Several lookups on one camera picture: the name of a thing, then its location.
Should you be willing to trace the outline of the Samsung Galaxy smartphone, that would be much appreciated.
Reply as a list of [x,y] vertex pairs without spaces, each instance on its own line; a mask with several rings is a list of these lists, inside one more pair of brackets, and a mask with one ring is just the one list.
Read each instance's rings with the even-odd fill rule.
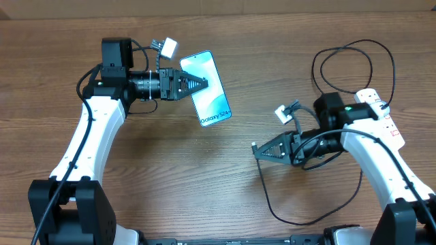
[[207,127],[232,116],[213,54],[205,50],[179,61],[181,69],[193,76],[205,78],[208,86],[191,95],[202,127]]

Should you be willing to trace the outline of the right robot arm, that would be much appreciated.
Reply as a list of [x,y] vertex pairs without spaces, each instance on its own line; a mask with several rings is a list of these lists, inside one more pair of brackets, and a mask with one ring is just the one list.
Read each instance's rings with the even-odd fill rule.
[[290,244],[434,244],[435,192],[413,173],[399,150],[404,140],[377,92],[358,91],[353,104],[325,93],[313,104],[318,128],[287,131],[258,147],[257,162],[304,167],[315,157],[348,152],[373,187],[382,216],[374,230],[360,225],[326,228],[320,235],[293,235]]

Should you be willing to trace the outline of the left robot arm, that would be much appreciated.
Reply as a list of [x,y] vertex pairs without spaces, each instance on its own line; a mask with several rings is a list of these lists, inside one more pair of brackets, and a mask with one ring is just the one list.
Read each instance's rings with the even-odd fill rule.
[[139,49],[132,38],[106,37],[102,62],[79,79],[82,112],[67,151],[49,178],[29,187],[33,244],[146,244],[143,232],[117,223],[102,188],[111,145],[135,100],[178,101],[208,80],[173,68],[136,71]]

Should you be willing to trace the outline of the white charger adapter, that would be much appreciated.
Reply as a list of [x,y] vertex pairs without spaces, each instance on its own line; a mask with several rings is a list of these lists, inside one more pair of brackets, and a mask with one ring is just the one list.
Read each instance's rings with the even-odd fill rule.
[[371,103],[370,107],[377,115],[378,119],[390,117],[390,107],[385,101],[376,101]]

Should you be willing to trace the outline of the white power strip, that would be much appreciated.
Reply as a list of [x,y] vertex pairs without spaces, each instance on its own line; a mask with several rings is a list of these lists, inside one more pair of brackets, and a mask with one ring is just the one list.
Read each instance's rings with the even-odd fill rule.
[[375,127],[379,137],[392,150],[399,151],[405,145],[405,140],[390,116],[390,107],[382,109],[386,102],[380,99],[377,91],[372,88],[362,89],[354,95],[354,99],[357,103],[367,103],[370,105],[378,116]]

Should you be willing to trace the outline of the brown cardboard backdrop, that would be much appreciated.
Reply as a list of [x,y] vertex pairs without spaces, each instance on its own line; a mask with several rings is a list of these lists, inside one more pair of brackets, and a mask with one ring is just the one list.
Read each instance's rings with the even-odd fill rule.
[[434,9],[435,0],[1,0],[1,19],[415,12]]

